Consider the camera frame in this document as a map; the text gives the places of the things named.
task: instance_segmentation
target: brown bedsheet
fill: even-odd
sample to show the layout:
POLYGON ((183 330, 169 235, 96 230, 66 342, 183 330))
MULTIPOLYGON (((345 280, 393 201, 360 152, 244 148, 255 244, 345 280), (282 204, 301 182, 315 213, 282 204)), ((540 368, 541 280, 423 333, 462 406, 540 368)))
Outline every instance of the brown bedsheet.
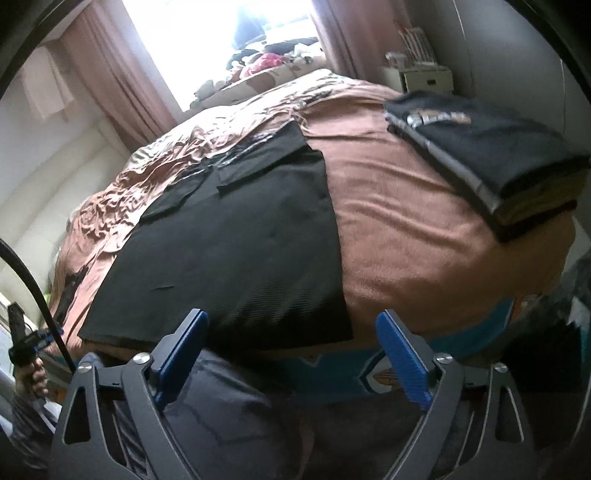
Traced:
POLYGON ((474 325, 503 298, 548 292, 574 240, 571 214, 516 241, 498 243, 407 143, 387 133, 382 102, 397 95, 319 70, 238 106, 200 113, 188 121, 196 125, 188 139, 163 153, 147 149, 142 161, 132 161, 81 208, 57 262, 53 309, 65 276, 89 266, 64 323, 73 355, 89 349, 122 358, 131 354, 82 345, 77 333, 117 251, 175 175, 204 155, 228 150, 250 132, 277 127, 289 117, 326 159, 355 340, 281 355, 371 345, 375 316, 390 307, 412 331, 433 337, 474 325))

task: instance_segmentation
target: bright window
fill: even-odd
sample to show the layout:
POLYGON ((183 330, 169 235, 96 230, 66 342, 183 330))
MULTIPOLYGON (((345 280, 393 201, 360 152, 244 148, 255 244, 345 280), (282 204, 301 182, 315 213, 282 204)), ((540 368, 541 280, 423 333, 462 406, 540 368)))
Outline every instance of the bright window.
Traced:
POLYGON ((239 6, 266 20, 267 43, 315 36, 306 0, 123 0, 139 36, 181 109, 233 54, 239 6))

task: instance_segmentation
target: white storage unit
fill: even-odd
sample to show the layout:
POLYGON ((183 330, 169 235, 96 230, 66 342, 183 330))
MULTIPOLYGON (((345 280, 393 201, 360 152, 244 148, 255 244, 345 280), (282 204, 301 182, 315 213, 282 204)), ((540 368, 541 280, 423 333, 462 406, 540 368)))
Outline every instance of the white storage unit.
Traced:
POLYGON ((382 83, 402 93, 415 90, 453 92, 452 71, 441 65, 415 65, 404 69, 382 67, 382 83))

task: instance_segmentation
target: padded headboard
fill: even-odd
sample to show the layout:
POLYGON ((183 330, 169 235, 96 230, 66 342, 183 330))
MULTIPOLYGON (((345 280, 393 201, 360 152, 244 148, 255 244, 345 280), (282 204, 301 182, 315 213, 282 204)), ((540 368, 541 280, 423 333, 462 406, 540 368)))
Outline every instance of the padded headboard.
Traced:
MULTIPOLYGON (((109 185, 128 157, 113 126, 103 118, 37 167, 0 205, 0 238, 22 258, 44 293, 50 291, 50 271, 70 214, 109 185)), ((0 293, 39 321, 33 297, 2 261, 0 293)))

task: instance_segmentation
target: folded black clothing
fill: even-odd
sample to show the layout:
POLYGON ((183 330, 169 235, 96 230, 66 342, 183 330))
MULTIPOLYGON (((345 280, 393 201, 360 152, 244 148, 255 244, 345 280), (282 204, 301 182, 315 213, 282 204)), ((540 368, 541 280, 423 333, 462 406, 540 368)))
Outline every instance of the folded black clothing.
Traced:
POLYGON ((410 142, 506 242, 577 206, 589 154, 515 112, 412 92, 384 104, 388 131, 410 142))
POLYGON ((557 132, 477 99, 418 91, 384 106, 501 199, 589 168, 589 153, 557 132))

